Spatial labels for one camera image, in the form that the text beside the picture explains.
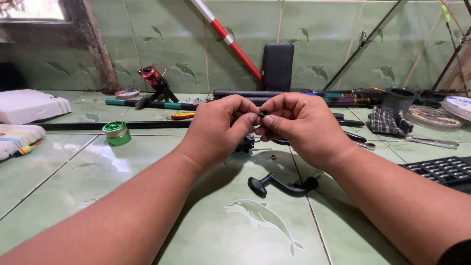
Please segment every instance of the plaid cloth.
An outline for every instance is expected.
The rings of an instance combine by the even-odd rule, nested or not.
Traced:
[[[369,127],[374,133],[390,133],[395,135],[406,135],[412,132],[414,125],[404,119],[402,110],[399,112],[391,108],[374,107],[373,112],[368,115]]]

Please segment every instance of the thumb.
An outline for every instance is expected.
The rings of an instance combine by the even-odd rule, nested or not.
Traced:
[[[274,131],[275,133],[283,136],[289,137],[292,131],[292,120],[288,120],[283,117],[268,115],[263,118],[263,124],[268,127],[268,129]]]
[[[253,123],[257,120],[257,114],[255,113],[245,113],[240,116],[234,124],[232,124],[229,132],[233,137],[243,138],[247,136],[251,130],[253,130]]]

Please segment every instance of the black phone case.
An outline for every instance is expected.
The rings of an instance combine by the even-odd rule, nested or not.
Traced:
[[[265,45],[262,60],[262,80],[265,91],[291,91],[294,45],[271,43]]]

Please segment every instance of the black reel handle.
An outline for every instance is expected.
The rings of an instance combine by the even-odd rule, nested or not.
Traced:
[[[319,183],[315,178],[309,177],[305,182],[303,182],[303,184],[299,186],[295,184],[292,187],[289,187],[276,179],[275,175],[272,173],[268,174],[262,180],[249,178],[248,185],[255,194],[259,195],[260,197],[265,197],[267,195],[265,186],[267,186],[269,183],[272,183],[275,185],[275,187],[293,197],[302,197],[319,186]]]

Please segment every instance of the fingernail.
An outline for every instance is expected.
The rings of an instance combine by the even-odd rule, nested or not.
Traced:
[[[252,121],[252,123],[254,123],[257,120],[257,114],[252,113],[252,115],[250,115],[250,120]]]
[[[263,123],[267,126],[270,126],[273,123],[273,118],[271,116],[266,116],[263,118]]]

